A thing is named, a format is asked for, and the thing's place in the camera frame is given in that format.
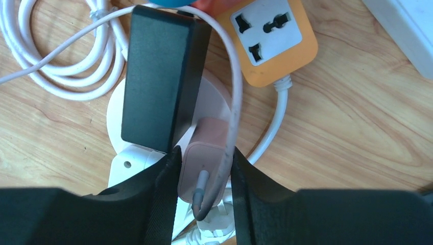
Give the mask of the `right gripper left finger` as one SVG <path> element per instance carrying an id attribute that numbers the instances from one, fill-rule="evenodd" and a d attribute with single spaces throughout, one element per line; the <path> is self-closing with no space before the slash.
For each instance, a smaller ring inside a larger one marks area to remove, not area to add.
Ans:
<path id="1" fill-rule="evenodd" d="M 97 195 L 1 189 L 1 244 L 170 244 L 181 149 Z"/>

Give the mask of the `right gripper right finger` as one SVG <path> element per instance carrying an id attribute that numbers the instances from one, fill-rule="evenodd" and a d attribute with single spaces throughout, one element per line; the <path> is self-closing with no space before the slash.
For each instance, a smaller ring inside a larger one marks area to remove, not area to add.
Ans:
<path id="1" fill-rule="evenodd" d="M 407 190 L 292 191 L 236 150 L 238 244 L 432 244 L 432 195 Z"/>

